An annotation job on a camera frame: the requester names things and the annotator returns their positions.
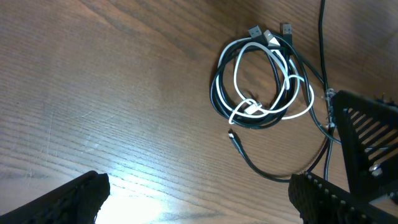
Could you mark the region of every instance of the wood grain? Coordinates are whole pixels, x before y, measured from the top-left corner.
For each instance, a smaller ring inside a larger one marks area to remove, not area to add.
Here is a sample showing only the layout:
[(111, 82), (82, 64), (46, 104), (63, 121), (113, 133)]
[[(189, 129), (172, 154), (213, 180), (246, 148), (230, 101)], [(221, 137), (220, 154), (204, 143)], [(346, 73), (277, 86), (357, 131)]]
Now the wood grain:
[[(395, 1), (327, 1), (334, 89), (397, 98), (397, 10)], [(96, 170), (111, 182), (98, 223), (301, 223), (287, 184), (256, 175), (230, 144), (208, 89), (222, 47), (256, 24), (291, 23), (295, 47), (319, 69), (318, 11), (318, 1), (1, 1), (0, 214)], [(250, 54), (239, 68), (239, 85), (262, 101), (275, 92), (265, 61)], [(322, 87), (310, 81), (326, 122)], [(323, 139), (308, 114), (234, 129), (276, 174), (304, 169)], [(348, 189), (339, 146), (329, 176)], [(389, 201), (378, 206), (398, 214)]]

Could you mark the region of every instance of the usb connector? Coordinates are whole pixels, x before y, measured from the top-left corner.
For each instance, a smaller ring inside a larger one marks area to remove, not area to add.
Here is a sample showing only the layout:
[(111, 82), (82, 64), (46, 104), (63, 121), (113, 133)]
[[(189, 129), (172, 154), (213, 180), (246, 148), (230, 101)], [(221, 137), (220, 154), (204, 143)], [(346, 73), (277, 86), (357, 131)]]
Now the usb connector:
[(269, 30), (264, 32), (264, 37), (266, 37), (269, 47), (280, 47), (278, 40), (274, 37), (274, 35), (271, 34)]
[(256, 37), (261, 36), (260, 27), (257, 25), (257, 26), (255, 26), (253, 28), (250, 28), (249, 29), (249, 33), (250, 33), (250, 37), (253, 38), (253, 39), (256, 38)]
[(283, 35), (292, 35), (292, 25), (290, 24), (283, 24), (282, 25), (282, 34)]
[(282, 24), (282, 27), (280, 28), (282, 30), (282, 36), (286, 42), (288, 42), (290, 45), (293, 45), (293, 35), (292, 35), (292, 25), (290, 24)]

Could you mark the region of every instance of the usb-a plug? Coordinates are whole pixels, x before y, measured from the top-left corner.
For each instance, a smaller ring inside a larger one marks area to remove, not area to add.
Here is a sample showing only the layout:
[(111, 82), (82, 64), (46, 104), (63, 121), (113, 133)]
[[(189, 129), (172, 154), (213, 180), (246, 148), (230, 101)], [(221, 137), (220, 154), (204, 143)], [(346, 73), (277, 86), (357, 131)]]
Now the usb-a plug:
[(280, 43), (269, 30), (264, 32), (264, 37), (266, 37), (269, 47), (280, 47)]

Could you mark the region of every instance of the black metal frame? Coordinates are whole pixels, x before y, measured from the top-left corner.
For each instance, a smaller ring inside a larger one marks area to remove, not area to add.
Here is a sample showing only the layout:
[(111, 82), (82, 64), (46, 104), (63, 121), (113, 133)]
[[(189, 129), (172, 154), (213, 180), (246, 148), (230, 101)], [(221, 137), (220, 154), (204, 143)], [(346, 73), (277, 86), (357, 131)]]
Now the black metal frame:
[[(398, 138), (398, 109), (347, 91), (339, 91), (332, 105), (351, 194), (370, 202), (396, 192), (398, 154), (380, 164), (375, 161), (398, 150), (392, 143)], [(383, 140), (387, 133), (392, 134)], [(369, 158), (375, 152), (379, 154)]]

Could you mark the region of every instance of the cable connector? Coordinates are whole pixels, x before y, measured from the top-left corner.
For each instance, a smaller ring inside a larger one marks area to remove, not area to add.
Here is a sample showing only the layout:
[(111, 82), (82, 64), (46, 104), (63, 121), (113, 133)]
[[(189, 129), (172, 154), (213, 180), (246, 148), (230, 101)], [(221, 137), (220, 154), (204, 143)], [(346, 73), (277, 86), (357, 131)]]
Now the cable connector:
[(262, 32), (261, 32), (260, 27), (258, 25), (255, 26), (255, 27), (250, 28), (248, 31), (249, 31), (250, 37), (252, 38), (252, 40), (254, 42), (257, 42), (257, 43), (262, 44), (262, 45), (266, 45), (267, 44), (267, 41), (264, 39), (264, 36), (262, 36)]
[(269, 30), (264, 32), (264, 37), (266, 38), (269, 47), (280, 47), (280, 43)]
[(246, 109), (244, 109), (244, 113), (252, 115), (255, 112), (259, 111), (259, 109), (261, 107), (262, 107), (261, 103), (253, 103), (252, 105), (250, 105)]
[[(293, 46), (293, 35), (292, 35), (292, 25), (290, 24), (282, 24), (280, 27), (282, 36), (286, 42), (288, 42), (291, 46)], [(288, 53), (291, 55), (291, 51), (285, 49), (284, 50), (284, 55)]]
[(232, 144), (234, 145), (235, 149), (238, 150), (238, 152), (244, 157), (241, 140), (238, 138), (238, 136), (235, 134), (235, 132), (232, 129), (228, 131), (228, 136)]
[(255, 27), (250, 28), (249, 29), (249, 34), (250, 34), (250, 37), (253, 38), (253, 39), (256, 38), (256, 37), (261, 36), (260, 27), (257, 25)]

